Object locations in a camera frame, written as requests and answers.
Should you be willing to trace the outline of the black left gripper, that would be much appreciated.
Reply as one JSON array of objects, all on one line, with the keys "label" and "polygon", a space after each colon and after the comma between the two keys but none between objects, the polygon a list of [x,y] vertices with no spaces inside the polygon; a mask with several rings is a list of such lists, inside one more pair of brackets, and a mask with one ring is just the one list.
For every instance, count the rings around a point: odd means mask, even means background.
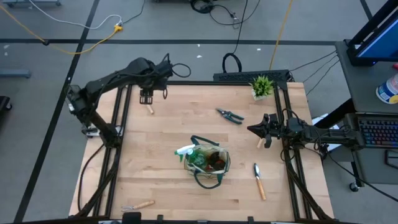
[{"label": "black left gripper", "polygon": [[[141,88],[144,95],[153,95],[153,91],[164,91],[167,88],[168,78],[143,78],[138,80],[136,84]],[[148,105],[153,104],[153,97],[148,97],[146,102],[146,97],[140,97],[140,104]]]}]

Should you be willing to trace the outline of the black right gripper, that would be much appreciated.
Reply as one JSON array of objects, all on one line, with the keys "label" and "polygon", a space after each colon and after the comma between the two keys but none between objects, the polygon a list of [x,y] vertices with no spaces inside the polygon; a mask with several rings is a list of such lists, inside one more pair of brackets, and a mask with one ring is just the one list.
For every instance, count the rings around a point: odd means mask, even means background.
[{"label": "black right gripper", "polygon": [[266,123],[261,122],[248,126],[248,130],[258,137],[265,137],[264,147],[270,148],[272,137],[278,137],[280,134],[281,124],[276,114],[265,114],[264,121]]}]

